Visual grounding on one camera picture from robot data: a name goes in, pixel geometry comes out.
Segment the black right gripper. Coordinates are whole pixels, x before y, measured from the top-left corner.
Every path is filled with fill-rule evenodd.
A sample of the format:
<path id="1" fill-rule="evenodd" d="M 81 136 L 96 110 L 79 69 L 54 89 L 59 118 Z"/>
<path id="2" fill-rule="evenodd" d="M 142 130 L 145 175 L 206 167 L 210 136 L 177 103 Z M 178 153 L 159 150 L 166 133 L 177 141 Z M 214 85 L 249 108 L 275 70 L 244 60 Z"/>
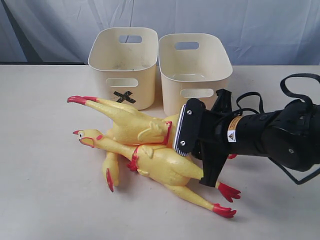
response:
<path id="1" fill-rule="evenodd" d="M 216 91 L 217 99 L 211 110 L 191 109 L 191 155 L 202 161 L 203 177 L 199 183 L 215 187 L 227 158 L 236 153 L 228 147 L 228 127 L 234 118 L 241 118 L 242 111 L 232 111 L 232 92 L 226 89 Z"/>

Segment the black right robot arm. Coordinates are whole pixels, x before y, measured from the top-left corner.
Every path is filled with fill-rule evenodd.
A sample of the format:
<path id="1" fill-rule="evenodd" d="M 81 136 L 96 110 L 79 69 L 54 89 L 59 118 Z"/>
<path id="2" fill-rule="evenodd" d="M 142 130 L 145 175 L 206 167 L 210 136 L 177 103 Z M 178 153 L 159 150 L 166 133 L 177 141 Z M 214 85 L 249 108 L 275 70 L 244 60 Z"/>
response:
<path id="1" fill-rule="evenodd" d="M 320 163 L 320 107 L 295 99 L 284 109 L 264 112 L 232 109 L 231 92 L 217 91 L 211 110 L 202 113 L 199 135 L 192 155 L 202 160 L 200 184 L 214 187 L 231 155 L 266 157 L 295 184 L 304 184 L 320 174 L 320 170 L 302 179 L 289 171 L 306 172 Z"/>

